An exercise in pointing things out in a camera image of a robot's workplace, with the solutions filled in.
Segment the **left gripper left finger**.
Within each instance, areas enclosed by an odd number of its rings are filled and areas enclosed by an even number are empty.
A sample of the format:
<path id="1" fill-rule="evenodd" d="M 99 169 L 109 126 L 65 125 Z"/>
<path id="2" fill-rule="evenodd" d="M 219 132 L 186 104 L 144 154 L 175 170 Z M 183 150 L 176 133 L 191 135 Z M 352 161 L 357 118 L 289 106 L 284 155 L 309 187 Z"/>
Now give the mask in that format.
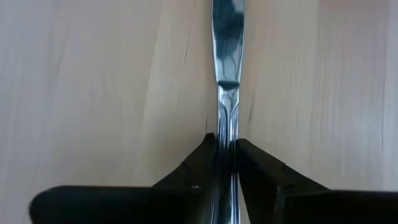
<path id="1" fill-rule="evenodd" d="M 32 224 L 205 224 L 213 133 L 150 187 L 64 185 L 36 195 Z"/>

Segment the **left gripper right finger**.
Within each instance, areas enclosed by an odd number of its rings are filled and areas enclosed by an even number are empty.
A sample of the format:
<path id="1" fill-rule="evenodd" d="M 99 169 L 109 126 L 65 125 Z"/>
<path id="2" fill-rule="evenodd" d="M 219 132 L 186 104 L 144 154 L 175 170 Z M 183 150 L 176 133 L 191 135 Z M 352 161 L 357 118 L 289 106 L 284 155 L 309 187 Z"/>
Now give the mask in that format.
<path id="1" fill-rule="evenodd" d="M 398 192 L 329 189 L 247 139 L 237 163 L 251 224 L 398 224 Z"/>

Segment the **steel table knife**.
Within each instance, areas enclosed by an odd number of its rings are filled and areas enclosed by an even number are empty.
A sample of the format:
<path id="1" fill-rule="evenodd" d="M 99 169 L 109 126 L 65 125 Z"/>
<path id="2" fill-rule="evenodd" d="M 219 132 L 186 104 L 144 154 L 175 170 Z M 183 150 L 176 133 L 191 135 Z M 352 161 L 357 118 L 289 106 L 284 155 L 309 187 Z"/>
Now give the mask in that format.
<path id="1" fill-rule="evenodd" d="M 244 52 L 244 0 L 211 0 L 218 127 L 210 224 L 241 224 L 236 165 L 239 89 Z"/>

